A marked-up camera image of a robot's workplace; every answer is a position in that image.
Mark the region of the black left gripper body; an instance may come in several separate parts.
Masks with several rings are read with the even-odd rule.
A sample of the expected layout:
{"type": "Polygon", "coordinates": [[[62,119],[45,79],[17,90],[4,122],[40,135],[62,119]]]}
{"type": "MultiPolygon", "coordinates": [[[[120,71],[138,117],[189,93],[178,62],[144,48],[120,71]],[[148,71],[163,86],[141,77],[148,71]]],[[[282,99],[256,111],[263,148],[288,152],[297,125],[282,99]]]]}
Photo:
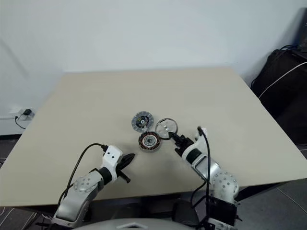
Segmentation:
{"type": "Polygon", "coordinates": [[[121,169],[121,161],[122,161],[122,159],[120,160],[119,164],[116,166],[117,177],[120,177],[123,180],[125,180],[126,183],[129,183],[130,182],[130,178],[122,171],[123,169],[121,169]]]}

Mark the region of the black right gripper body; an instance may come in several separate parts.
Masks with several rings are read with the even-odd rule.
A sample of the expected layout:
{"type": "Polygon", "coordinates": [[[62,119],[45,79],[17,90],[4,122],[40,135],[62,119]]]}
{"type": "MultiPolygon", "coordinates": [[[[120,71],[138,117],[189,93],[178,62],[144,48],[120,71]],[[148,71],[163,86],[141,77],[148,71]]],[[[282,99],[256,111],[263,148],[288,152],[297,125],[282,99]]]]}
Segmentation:
{"type": "Polygon", "coordinates": [[[178,155],[183,155],[183,152],[193,144],[193,141],[187,137],[185,137],[184,135],[181,135],[180,136],[180,140],[175,140],[176,141],[183,141],[183,150],[176,150],[175,152],[178,154],[178,155]]]}

